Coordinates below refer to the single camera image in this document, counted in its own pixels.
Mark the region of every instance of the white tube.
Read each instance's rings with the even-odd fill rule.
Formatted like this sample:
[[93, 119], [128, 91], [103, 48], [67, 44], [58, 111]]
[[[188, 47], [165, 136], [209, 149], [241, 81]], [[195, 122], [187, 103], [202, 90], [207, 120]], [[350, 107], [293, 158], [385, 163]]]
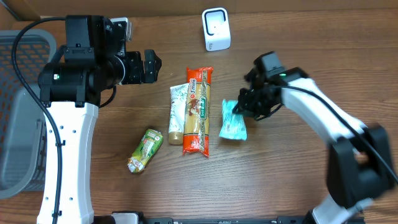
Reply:
[[189, 83], [170, 87], [171, 110], [169, 124], [169, 143], [182, 144]]

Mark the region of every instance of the blue packet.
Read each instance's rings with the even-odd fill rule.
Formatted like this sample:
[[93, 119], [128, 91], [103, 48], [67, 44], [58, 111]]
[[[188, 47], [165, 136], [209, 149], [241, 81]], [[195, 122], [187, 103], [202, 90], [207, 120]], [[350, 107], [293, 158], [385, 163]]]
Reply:
[[220, 137], [245, 141], [248, 138], [248, 132], [243, 115], [232, 113], [232, 109], [237, 103], [237, 100], [223, 100], [223, 127], [220, 131]]

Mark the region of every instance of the pasta package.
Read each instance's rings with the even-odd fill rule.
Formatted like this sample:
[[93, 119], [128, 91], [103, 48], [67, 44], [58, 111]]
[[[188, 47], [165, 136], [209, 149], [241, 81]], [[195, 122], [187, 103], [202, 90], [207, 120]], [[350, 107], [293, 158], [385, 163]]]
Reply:
[[212, 72], [213, 67], [195, 70], [187, 68], [189, 87], [185, 107], [183, 154], [186, 152], [201, 152], [209, 157], [209, 109]]

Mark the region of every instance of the snack package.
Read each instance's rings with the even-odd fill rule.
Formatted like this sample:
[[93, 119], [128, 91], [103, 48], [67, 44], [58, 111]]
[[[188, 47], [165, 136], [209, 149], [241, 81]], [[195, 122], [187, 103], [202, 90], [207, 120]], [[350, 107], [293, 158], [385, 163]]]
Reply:
[[237, 100], [223, 100], [223, 127], [220, 131], [220, 137], [245, 141], [248, 138], [248, 133], [243, 115], [232, 113], [237, 103]]
[[160, 132], [148, 129], [136, 150], [132, 153], [127, 166], [132, 173], [142, 172], [149, 159], [157, 152], [163, 142]]
[[201, 152], [209, 157], [210, 85], [213, 67], [187, 68], [189, 83], [185, 107], [183, 154]]

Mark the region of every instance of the perforated bin wall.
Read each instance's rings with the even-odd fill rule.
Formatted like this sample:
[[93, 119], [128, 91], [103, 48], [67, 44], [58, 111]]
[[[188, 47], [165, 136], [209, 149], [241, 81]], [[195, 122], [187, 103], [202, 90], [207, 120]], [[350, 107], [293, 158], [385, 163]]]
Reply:
[[[45, 118], [12, 67], [18, 32], [0, 31], [0, 198], [44, 189]], [[54, 37], [44, 30], [28, 31], [19, 43], [18, 66], [36, 95], [37, 77], [55, 50]]]

